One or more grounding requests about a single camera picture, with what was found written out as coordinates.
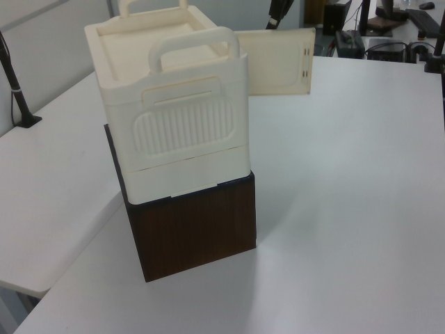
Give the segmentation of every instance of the computer monitor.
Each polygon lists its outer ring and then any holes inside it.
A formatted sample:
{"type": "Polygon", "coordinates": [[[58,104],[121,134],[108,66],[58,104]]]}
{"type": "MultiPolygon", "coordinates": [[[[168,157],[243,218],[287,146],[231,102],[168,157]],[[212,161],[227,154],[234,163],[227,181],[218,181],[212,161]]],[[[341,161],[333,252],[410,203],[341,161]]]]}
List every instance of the computer monitor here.
{"type": "MultiPolygon", "coordinates": [[[[362,11],[360,13],[359,32],[362,36],[387,36],[392,37],[391,28],[386,29],[370,29],[368,27],[369,6],[371,0],[362,1],[362,11]]],[[[379,0],[378,6],[383,7],[387,19],[393,18],[394,0],[379,0]]]]}

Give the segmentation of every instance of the white table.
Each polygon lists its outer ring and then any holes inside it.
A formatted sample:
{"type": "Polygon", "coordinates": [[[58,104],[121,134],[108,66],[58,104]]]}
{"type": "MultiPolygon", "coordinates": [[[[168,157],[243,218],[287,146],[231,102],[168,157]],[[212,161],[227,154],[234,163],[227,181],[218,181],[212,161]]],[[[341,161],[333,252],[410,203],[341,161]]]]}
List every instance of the white table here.
{"type": "Polygon", "coordinates": [[[315,58],[250,99],[256,250],[146,283],[121,207],[16,334],[442,334],[444,139],[439,75],[315,58]]]}
{"type": "Polygon", "coordinates": [[[122,204],[95,74],[0,138],[0,286],[42,297],[122,204]]]}

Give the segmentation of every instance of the wooden box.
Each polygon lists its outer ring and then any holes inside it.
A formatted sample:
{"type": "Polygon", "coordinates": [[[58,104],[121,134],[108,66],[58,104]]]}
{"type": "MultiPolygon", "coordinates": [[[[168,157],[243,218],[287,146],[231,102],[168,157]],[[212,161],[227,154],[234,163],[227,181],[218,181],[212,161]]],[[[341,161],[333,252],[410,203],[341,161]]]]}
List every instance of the wooden box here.
{"type": "Polygon", "coordinates": [[[132,205],[108,125],[105,130],[146,282],[256,247],[253,173],[210,189],[132,205]]]}

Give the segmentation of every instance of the black device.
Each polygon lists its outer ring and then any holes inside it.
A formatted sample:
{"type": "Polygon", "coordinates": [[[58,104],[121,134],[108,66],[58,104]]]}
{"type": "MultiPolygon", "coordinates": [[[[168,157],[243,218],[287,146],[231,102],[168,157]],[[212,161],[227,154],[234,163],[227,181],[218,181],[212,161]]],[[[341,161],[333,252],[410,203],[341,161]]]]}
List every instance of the black device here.
{"type": "Polygon", "coordinates": [[[345,24],[352,0],[331,0],[325,4],[323,17],[323,35],[334,36],[345,24]]]}
{"type": "Polygon", "coordinates": [[[439,37],[437,37],[436,46],[433,54],[428,54],[425,67],[423,70],[427,73],[437,73],[442,77],[442,97],[444,98],[443,107],[445,110],[445,75],[444,63],[445,58],[442,54],[445,44],[445,11],[442,15],[442,22],[439,29],[439,37]]]}
{"type": "Polygon", "coordinates": [[[405,63],[417,64],[417,55],[420,61],[427,61],[428,49],[425,45],[410,43],[405,49],[405,63]]]}
{"type": "MultiPolygon", "coordinates": [[[[360,13],[359,32],[362,36],[387,36],[392,37],[391,28],[385,29],[369,29],[368,27],[368,15],[371,0],[362,1],[362,11],[360,13]]],[[[391,21],[403,21],[407,20],[408,15],[402,10],[394,10],[394,0],[382,0],[382,6],[377,7],[375,10],[378,16],[384,16],[391,21]]]]}
{"type": "Polygon", "coordinates": [[[15,97],[15,101],[19,106],[20,113],[22,114],[22,120],[16,124],[18,127],[29,128],[32,127],[35,123],[42,120],[39,116],[34,116],[28,109],[28,105],[26,104],[25,97],[23,96],[22,89],[20,88],[17,77],[15,76],[15,72],[13,69],[13,64],[11,63],[11,58],[9,54],[8,47],[6,46],[5,39],[0,32],[0,61],[5,70],[6,77],[8,78],[11,91],[15,97]]]}
{"type": "Polygon", "coordinates": [[[417,28],[425,31],[426,37],[438,38],[440,25],[425,11],[417,9],[407,9],[412,23],[417,28]]]}
{"type": "Polygon", "coordinates": [[[356,30],[336,31],[335,45],[339,58],[362,59],[364,56],[363,40],[356,30]]]}
{"type": "Polygon", "coordinates": [[[388,15],[388,10],[385,10],[383,7],[378,6],[375,8],[375,14],[383,19],[404,22],[410,18],[410,14],[408,14],[406,10],[402,10],[400,8],[393,8],[390,13],[391,14],[388,15]]]}
{"type": "Polygon", "coordinates": [[[371,38],[369,40],[368,59],[370,61],[393,61],[396,63],[403,63],[404,51],[405,45],[403,45],[401,40],[371,38]]]}
{"type": "Polygon", "coordinates": [[[425,3],[421,3],[420,5],[419,5],[419,9],[422,9],[422,10],[429,10],[429,9],[434,9],[436,6],[435,6],[435,4],[434,4],[434,2],[425,2],[425,3]]]}

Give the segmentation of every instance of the container handle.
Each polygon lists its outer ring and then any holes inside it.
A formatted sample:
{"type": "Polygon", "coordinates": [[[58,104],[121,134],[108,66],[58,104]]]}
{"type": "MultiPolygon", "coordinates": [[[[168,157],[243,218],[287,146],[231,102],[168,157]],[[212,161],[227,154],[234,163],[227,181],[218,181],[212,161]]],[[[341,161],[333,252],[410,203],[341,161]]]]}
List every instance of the container handle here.
{"type": "Polygon", "coordinates": [[[238,38],[235,32],[224,26],[158,40],[152,45],[148,54],[150,73],[159,74],[162,72],[161,57],[167,52],[188,49],[189,47],[199,47],[201,45],[211,45],[219,42],[227,42],[229,59],[239,58],[240,48],[238,38]]]}
{"type": "MultiPolygon", "coordinates": [[[[137,0],[119,0],[119,13],[120,17],[127,18],[130,16],[130,9],[129,5],[132,2],[135,2],[137,0]]],[[[179,7],[181,9],[187,9],[188,7],[188,0],[179,0],[179,7]]]]}

